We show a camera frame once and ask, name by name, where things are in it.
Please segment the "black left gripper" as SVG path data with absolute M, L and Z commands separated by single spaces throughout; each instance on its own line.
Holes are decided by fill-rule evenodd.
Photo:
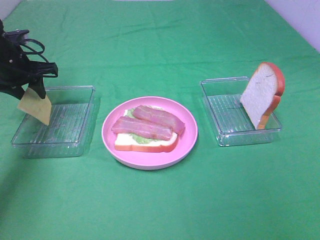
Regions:
M 54 62 L 29 60 L 22 53 L 0 55 L 0 92 L 21 100 L 25 94 L 23 85 L 34 90 L 41 99 L 47 93 L 43 78 L 56 78 L 58 67 Z

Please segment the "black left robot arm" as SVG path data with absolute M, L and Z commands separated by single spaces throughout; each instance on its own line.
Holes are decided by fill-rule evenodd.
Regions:
M 58 67 L 44 56 L 45 46 L 27 37 L 28 29 L 5 31 L 0 23 L 0 91 L 19 100 L 28 85 L 44 99 L 47 95 L 43 78 L 58 77 Z

